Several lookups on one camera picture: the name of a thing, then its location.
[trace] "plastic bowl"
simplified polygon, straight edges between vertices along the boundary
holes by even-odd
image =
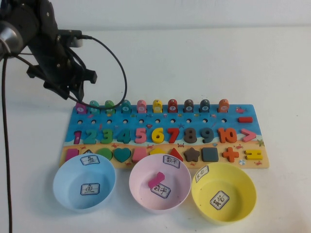
[[[82,154],[59,168],[53,191],[64,207],[90,212],[106,203],[115,182],[116,172],[108,159],[97,154]]]
[[[225,225],[247,217],[256,204],[256,189],[238,167],[211,163],[192,180],[191,193],[201,214],[210,222]]]
[[[150,188],[148,182],[158,172],[165,180]],[[133,168],[130,191],[134,199],[147,211],[163,214],[177,208],[191,189],[191,175],[183,162],[167,154],[153,154],[140,160]]]

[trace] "white table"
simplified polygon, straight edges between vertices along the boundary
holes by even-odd
[[[206,222],[191,196],[177,211],[155,216],[132,198],[130,171],[118,170],[105,208],[85,215],[64,209],[53,196],[52,181],[74,103],[45,90],[42,81],[27,77],[24,64],[10,60],[7,114],[15,233],[311,232],[311,28],[87,34],[105,42],[121,60],[132,103],[144,99],[151,104],[158,98],[218,103],[226,98],[255,106],[270,159],[269,169],[245,170],[257,188],[257,205],[248,218],[223,227]],[[76,51],[98,73],[96,85],[85,86],[85,101],[117,102],[124,86],[113,58],[90,41]],[[3,143],[0,151],[0,226],[7,232]]]

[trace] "purple block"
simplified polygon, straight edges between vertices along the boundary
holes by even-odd
[[[79,155],[78,149],[68,149],[66,154],[65,162],[67,162],[69,159],[73,158],[74,156]]]

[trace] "yellow bowl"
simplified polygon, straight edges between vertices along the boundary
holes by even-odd
[[[210,222],[225,225],[247,217],[256,204],[256,189],[241,169],[225,163],[201,168],[191,185],[193,200]]]

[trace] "orange plus sign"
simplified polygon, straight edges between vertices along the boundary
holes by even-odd
[[[238,152],[234,152],[232,147],[228,147],[227,151],[223,152],[223,157],[227,158],[229,162],[233,163],[234,162],[234,158],[238,158],[239,157],[239,153]]]

